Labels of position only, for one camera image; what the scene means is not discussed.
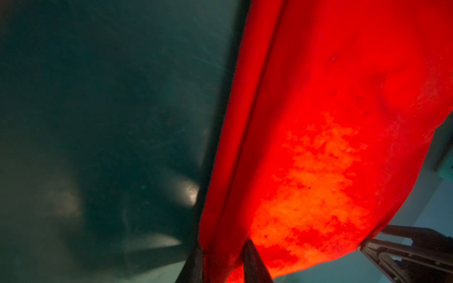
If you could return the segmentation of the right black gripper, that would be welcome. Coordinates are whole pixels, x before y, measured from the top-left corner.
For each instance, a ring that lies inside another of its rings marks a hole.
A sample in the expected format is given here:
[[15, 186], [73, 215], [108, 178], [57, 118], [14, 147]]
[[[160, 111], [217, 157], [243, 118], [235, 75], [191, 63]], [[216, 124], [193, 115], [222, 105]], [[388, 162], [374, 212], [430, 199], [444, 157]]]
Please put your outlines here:
[[430, 228], [398, 225], [388, 225], [382, 233], [413, 241], [413, 246], [377, 239], [366, 239], [363, 242], [361, 252], [392, 283], [453, 281], [453, 255], [425, 249], [452, 248], [452, 237]]

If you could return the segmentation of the red t-shirt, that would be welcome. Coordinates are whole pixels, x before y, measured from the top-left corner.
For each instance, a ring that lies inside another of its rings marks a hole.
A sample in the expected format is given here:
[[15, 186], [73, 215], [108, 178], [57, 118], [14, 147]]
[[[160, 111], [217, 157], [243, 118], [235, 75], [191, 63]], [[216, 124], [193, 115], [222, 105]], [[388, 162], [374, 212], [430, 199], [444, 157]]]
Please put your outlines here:
[[252, 1], [199, 226], [208, 283], [339, 259], [412, 191], [453, 110], [451, 1]]

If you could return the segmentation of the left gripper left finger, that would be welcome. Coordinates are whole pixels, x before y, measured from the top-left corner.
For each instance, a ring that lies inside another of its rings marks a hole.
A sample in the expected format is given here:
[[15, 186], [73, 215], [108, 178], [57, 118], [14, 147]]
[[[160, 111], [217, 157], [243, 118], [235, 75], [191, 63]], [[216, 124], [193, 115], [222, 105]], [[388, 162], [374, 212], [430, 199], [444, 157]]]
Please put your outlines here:
[[204, 253], [197, 245], [189, 255], [181, 270], [176, 283], [203, 283], [204, 279]]

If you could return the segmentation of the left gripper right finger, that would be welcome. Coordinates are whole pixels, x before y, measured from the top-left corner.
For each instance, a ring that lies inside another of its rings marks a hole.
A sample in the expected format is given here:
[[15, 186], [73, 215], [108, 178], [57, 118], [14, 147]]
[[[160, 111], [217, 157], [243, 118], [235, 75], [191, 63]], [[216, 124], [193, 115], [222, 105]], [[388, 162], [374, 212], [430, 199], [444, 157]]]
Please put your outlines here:
[[245, 283], [273, 283], [273, 279], [263, 263], [253, 241], [247, 239], [242, 251]]

